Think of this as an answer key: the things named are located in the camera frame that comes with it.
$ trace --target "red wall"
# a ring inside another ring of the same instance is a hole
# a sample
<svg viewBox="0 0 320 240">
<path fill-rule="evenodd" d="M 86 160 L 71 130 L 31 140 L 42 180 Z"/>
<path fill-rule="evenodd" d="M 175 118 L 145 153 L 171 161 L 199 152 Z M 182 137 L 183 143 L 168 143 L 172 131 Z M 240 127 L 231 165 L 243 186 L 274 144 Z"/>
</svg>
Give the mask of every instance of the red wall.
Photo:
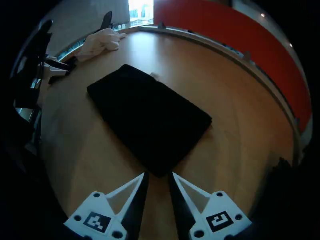
<svg viewBox="0 0 320 240">
<path fill-rule="evenodd" d="M 154 23 L 189 29 L 223 42 L 256 62 L 280 88 L 303 131 L 311 117 L 308 90 L 299 69 L 280 42 L 251 18 L 205 0 L 154 0 Z"/>
</svg>

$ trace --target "crumpled white towel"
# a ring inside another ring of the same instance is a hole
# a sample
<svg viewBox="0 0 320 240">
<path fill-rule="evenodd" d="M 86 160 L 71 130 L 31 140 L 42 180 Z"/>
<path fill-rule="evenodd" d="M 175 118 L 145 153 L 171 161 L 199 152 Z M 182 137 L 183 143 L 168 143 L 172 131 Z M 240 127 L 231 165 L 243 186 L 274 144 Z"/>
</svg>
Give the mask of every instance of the crumpled white towel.
<svg viewBox="0 0 320 240">
<path fill-rule="evenodd" d="M 105 49 L 117 50 L 119 48 L 118 42 L 125 36 L 125 33 L 120 34 L 111 28 L 102 29 L 86 38 L 81 51 L 76 54 L 76 57 L 83 62 L 99 55 Z"/>
</svg>

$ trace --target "black folded fabric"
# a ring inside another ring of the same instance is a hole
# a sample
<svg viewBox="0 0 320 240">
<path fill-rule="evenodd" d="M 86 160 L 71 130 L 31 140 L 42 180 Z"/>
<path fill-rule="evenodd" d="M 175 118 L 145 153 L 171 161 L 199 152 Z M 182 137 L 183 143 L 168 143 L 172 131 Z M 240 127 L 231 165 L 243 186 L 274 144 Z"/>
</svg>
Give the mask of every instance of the black folded fabric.
<svg viewBox="0 0 320 240">
<path fill-rule="evenodd" d="M 207 113 L 126 64 L 87 91 L 118 138 L 158 177 L 170 172 L 211 124 Z"/>
</svg>

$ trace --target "wall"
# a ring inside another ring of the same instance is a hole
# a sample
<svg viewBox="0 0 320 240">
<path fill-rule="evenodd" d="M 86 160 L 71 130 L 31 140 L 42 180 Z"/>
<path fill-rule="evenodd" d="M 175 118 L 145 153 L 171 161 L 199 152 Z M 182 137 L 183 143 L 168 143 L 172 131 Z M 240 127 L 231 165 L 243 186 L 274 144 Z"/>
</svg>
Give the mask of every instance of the wall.
<svg viewBox="0 0 320 240">
<path fill-rule="evenodd" d="M 233 0 L 232 8 L 234 10 L 237 10 L 237 11 L 247 15 L 249 18 L 251 18 L 252 20 L 259 23 L 266 30 L 268 30 L 283 45 L 283 47 L 287 50 L 288 54 L 292 57 L 292 59 L 296 63 L 296 66 L 298 67 L 298 69 L 304 79 L 304 82 L 306 83 L 306 86 L 308 87 L 305 73 L 304 73 L 302 64 L 298 58 L 298 55 L 294 51 L 294 48 L 292 48 L 289 45 L 290 40 L 287 38 L 287 36 L 284 34 L 284 32 L 281 30 L 281 28 L 276 24 L 276 22 L 270 17 L 270 15 L 251 1 L 246 1 L 244 3 L 242 0 Z"/>
<path fill-rule="evenodd" d="M 287 99 L 299 129 L 310 117 L 308 89 L 294 60 L 282 44 L 264 27 L 227 6 L 203 0 L 155 0 L 154 23 L 189 29 L 245 52 L 275 82 Z"/>
<path fill-rule="evenodd" d="M 64 0 L 42 20 L 53 20 L 47 53 L 55 56 L 87 34 L 100 28 L 104 15 L 112 11 L 112 23 L 129 21 L 128 0 Z"/>
</svg>

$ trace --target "wooden table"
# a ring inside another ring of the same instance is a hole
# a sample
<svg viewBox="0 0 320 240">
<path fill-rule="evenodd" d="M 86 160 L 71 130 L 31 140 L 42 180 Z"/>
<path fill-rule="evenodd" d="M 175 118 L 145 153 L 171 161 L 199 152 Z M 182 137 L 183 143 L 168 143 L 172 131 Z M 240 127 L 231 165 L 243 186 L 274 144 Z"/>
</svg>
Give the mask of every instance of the wooden table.
<svg viewBox="0 0 320 240">
<path fill-rule="evenodd" d="M 212 126 L 174 172 L 212 193 L 224 190 L 249 214 L 266 173 L 292 161 L 293 133 L 268 91 L 240 66 L 195 43 L 134 32 L 120 48 L 79 63 L 46 94 L 42 157 L 70 215 L 93 191 L 120 187 L 145 171 L 103 122 L 86 87 L 129 64 L 212 116 Z M 177 239 L 167 178 L 150 176 L 140 239 Z"/>
</svg>

